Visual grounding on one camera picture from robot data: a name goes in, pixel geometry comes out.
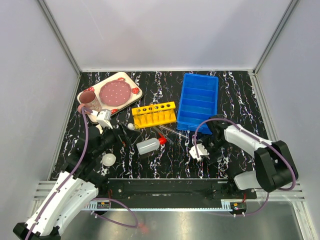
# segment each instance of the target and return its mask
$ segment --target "plastic bottle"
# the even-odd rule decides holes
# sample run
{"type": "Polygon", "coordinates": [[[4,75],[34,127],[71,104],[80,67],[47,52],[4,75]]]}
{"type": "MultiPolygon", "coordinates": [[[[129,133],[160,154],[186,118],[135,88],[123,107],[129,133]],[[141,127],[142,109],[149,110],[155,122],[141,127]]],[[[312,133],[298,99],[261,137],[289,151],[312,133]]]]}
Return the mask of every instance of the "plastic bottle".
{"type": "Polygon", "coordinates": [[[162,136],[159,139],[156,139],[155,137],[139,142],[136,144],[136,147],[138,148],[139,154],[146,154],[151,151],[157,150],[160,147],[160,144],[165,144],[167,140],[162,136]]]}

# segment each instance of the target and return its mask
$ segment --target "red bottle cap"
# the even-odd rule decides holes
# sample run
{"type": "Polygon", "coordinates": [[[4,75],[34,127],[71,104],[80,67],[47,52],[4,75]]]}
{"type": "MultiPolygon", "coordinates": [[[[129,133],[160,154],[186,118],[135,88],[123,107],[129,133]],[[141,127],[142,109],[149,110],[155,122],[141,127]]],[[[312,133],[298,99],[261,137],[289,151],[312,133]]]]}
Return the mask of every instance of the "red bottle cap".
{"type": "Polygon", "coordinates": [[[161,133],[159,133],[159,135],[161,136],[160,138],[158,138],[159,143],[161,145],[165,144],[167,142],[167,139],[161,133]]]}

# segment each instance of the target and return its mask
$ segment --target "test tube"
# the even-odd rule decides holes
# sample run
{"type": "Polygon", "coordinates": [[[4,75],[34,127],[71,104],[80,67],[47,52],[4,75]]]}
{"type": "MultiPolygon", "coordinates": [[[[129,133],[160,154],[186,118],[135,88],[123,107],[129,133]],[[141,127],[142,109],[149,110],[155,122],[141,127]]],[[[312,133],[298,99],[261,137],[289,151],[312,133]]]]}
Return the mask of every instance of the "test tube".
{"type": "Polygon", "coordinates": [[[173,109],[170,110],[170,115],[169,115],[170,120],[171,120],[171,115],[172,115],[173,111],[174,111],[173,109]]]}
{"type": "Polygon", "coordinates": [[[169,127],[166,127],[166,126],[163,126],[163,125],[159,125],[159,128],[162,128],[162,129],[164,129],[164,130],[167,130],[168,132],[173,133],[173,134],[176,134],[176,135],[178,135],[178,136],[180,136],[180,137],[182,137],[182,138],[184,138],[184,139],[189,139],[189,137],[181,134],[181,133],[178,132],[178,131],[172,130],[172,129],[169,128],[169,127]]]}
{"type": "Polygon", "coordinates": [[[175,144],[174,141],[172,141],[169,137],[167,137],[159,128],[157,128],[156,126],[153,126],[152,129],[154,129],[156,132],[158,132],[159,134],[161,134],[162,136],[165,137],[165,139],[171,144],[175,144]]]}
{"type": "Polygon", "coordinates": [[[140,109],[137,109],[137,114],[136,114],[136,118],[139,120],[139,124],[141,125],[142,123],[141,123],[141,117],[140,117],[140,112],[141,110],[140,109]]]}
{"type": "Polygon", "coordinates": [[[154,104],[151,103],[150,107],[149,107],[149,110],[151,112],[151,121],[152,121],[152,123],[154,123],[154,107],[155,107],[154,104]]]}

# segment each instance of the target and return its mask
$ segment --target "blue plastic tray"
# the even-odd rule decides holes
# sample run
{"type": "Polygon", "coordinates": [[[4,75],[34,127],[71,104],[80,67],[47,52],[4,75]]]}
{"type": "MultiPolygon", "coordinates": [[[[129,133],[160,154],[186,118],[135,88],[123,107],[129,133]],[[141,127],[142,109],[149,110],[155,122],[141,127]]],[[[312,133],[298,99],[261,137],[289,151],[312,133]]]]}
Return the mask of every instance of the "blue plastic tray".
{"type": "MultiPolygon", "coordinates": [[[[200,123],[217,114],[218,85],[216,76],[184,75],[177,129],[195,131],[200,123]]],[[[199,128],[199,132],[212,134],[206,124],[199,128]]]]}

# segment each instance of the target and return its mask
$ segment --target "black marble table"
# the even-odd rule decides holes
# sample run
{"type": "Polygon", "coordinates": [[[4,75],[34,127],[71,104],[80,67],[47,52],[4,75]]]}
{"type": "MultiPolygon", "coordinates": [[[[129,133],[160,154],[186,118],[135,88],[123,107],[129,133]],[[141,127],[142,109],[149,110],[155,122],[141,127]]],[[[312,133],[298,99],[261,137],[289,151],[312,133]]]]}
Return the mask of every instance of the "black marble table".
{"type": "MultiPolygon", "coordinates": [[[[181,95],[181,87],[184,74],[182,71],[165,72],[127,72],[136,84],[142,89],[143,97],[130,107],[120,111],[111,119],[113,125],[119,123],[133,123],[131,108],[147,106],[152,103],[165,103],[174,101],[176,104],[175,113],[178,113],[178,106],[181,95]]],[[[263,119],[257,104],[255,92],[246,71],[195,71],[189,72],[202,75],[217,76],[219,78],[218,92],[218,114],[241,124],[244,128],[260,137],[267,138],[263,119]]],[[[112,76],[115,72],[86,72],[83,73],[77,90],[79,92],[88,87],[112,76]]],[[[84,127],[82,115],[77,112],[79,103],[74,100],[69,121],[64,134],[63,142],[55,168],[50,179],[56,180],[65,159],[78,140],[79,133],[84,127]]],[[[175,129],[177,123],[166,126],[175,129]]],[[[105,153],[113,153],[116,162],[111,167],[102,165],[96,171],[108,178],[225,178],[232,168],[233,172],[249,171],[254,168],[254,161],[249,154],[240,148],[229,145],[228,148],[221,148],[223,158],[208,165],[206,162],[197,162],[189,155],[192,147],[191,137],[193,132],[180,131],[189,140],[164,132],[174,140],[174,144],[166,143],[159,150],[147,156],[140,156],[136,144],[128,148],[115,145],[106,149],[105,153]]],[[[144,128],[137,133],[138,142],[158,134],[150,127],[144,128]]]]}

